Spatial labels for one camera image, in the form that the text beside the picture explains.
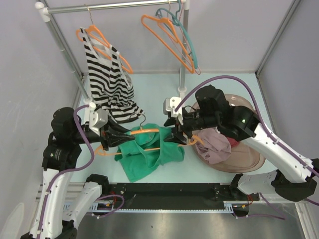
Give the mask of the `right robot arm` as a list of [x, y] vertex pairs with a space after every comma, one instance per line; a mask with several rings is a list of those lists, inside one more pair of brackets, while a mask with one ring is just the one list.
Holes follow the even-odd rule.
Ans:
[[215, 127], [222, 135], [259, 152], [276, 167], [264, 174], [236, 174], [230, 187], [234, 199], [241, 200], [249, 194], [276, 193], [286, 200], [299, 202], [315, 193], [318, 159], [297, 153], [262, 125], [253, 110], [230, 105], [223, 91], [212, 85], [198, 89], [195, 98], [199, 108], [191, 112], [180, 107], [180, 97], [165, 99], [163, 113], [168, 119], [164, 126], [171, 128], [166, 142], [185, 145], [195, 130]]

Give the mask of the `orange hanger front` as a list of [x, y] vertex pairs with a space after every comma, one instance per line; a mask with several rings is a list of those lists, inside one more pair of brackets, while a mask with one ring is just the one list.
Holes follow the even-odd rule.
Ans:
[[[159, 132], [157, 128], [150, 128], [150, 129], [143, 129], [143, 127], [140, 125], [139, 130], [134, 130], [130, 132], [130, 135], [136, 135], [136, 134], [143, 134], [143, 133], [151, 133], [151, 132]], [[198, 137], [197, 135], [193, 135], [191, 139], [188, 139], [186, 145], [179, 144], [178, 147], [186, 147], [186, 146], [192, 146], [195, 145], [196, 143], [201, 143], [204, 145], [203, 140]], [[145, 151], [157, 151], [160, 150], [160, 148], [150, 148], [150, 149], [145, 149]], [[115, 155], [121, 155], [121, 153], [115, 152], [115, 153], [107, 153], [102, 145], [98, 146], [95, 151], [94, 151], [95, 156], [115, 156]]]

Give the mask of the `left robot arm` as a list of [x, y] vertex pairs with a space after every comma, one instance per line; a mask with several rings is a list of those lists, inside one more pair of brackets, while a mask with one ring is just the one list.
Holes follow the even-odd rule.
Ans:
[[119, 198], [124, 203], [123, 196], [111, 193], [108, 177], [91, 174], [68, 210], [63, 210], [73, 174], [94, 161], [91, 144], [99, 142], [108, 150], [134, 140], [130, 131], [117, 124], [107, 111], [94, 111], [89, 105], [58, 109], [51, 127], [43, 152], [40, 201], [29, 232], [21, 236], [23, 239], [74, 239], [82, 219], [96, 201]]

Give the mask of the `green tank top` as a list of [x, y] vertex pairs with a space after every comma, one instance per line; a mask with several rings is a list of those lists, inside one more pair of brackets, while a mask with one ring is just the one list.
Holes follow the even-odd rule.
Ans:
[[158, 132], [136, 134], [135, 140], [125, 142], [118, 147], [115, 161], [120, 162], [131, 183], [147, 177], [159, 166], [184, 160], [183, 147], [164, 141], [171, 134], [170, 128], [154, 123], [143, 126], [143, 129], [153, 128], [158, 129]]

